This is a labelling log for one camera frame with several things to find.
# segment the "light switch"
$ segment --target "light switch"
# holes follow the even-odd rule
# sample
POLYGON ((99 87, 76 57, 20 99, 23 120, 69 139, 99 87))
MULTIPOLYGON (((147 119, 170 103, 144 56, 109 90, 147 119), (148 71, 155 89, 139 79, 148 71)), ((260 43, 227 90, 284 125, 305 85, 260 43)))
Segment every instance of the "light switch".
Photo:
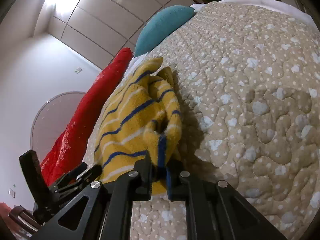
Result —
POLYGON ((13 189, 9 189, 9 194, 11 197, 15 198, 16 197, 16 193, 13 189))
POLYGON ((79 67, 79 68, 77 68, 77 69, 75 70, 75 73, 76 73, 76 74, 79 74, 79 73, 81 72, 81 70, 82 70, 82 68, 79 67))

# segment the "black clamp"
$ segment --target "black clamp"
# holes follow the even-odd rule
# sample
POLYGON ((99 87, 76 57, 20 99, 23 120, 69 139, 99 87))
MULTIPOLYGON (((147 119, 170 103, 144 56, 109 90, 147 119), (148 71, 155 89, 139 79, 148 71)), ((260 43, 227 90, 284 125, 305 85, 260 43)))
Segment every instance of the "black clamp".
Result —
POLYGON ((23 175, 36 203, 33 217, 40 225, 51 219, 102 173, 101 166, 94 165, 81 177, 76 179, 77 176, 87 169, 87 164, 81 163, 72 171, 63 174, 48 187, 42 177, 39 160, 35 151, 27 151, 19 157, 19 161, 23 175))
POLYGON ((186 202, 188 240, 286 239, 226 181, 202 181, 177 160, 159 172, 149 155, 116 181, 93 181, 31 239, 129 239, 132 201, 148 201, 159 174, 165 175, 169 199, 186 202))

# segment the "screw head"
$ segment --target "screw head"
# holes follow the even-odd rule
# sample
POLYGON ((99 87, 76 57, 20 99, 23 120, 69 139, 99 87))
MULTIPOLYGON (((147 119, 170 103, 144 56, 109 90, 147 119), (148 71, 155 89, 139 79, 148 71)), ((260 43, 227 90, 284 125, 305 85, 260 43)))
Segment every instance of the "screw head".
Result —
POLYGON ((228 182, 226 182, 225 180, 220 180, 218 182, 218 186, 219 187, 227 187, 228 186, 228 182))
POLYGON ((190 176, 190 173, 188 171, 182 171, 180 172, 180 176, 183 178, 187 178, 190 176))
POLYGON ((139 174, 139 172, 137 172, 137 171, 129 171, 129 176, 132 178, 137 177, 138 174, 139 174))
POLYGON ((100 183, 99 181, 93 181, 93 182, 91 182, 91 184, 90 184, 90 186, 91 186, 92 188, 98 188, 98 187, 100 187, 100 185, 101 185, 101 183, 100 183))

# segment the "teal pillow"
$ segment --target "teal pillow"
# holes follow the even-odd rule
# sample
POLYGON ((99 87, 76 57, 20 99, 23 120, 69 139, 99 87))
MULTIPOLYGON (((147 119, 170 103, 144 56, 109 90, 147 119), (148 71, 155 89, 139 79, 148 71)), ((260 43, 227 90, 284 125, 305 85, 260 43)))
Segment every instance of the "teal pillow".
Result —
POLYGON ((139 35, 134 56, 138 57, 152 51, 167 36, 193 17, 194 10, 192 7, 173 5, 154 15, 139 35))

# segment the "bed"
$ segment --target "bed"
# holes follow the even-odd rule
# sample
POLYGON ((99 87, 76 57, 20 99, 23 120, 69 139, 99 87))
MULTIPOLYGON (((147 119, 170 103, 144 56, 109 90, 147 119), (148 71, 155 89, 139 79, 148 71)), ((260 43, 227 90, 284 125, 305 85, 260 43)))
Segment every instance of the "bed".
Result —
MULTIPOLYGON (((310 16, 277 1, 195 8, 132 60, 123 81, 142 62, 164 57, 182 113, 185 168, 226 180, 288 239, 300 239, 320 206, 319 31, 310 16)), ((84 157, 89 167, 100 124, 101 116, 84 157)), ((135 202, 130 239, 186 239, 185 215, 184 203, 166 196, 135 202)))

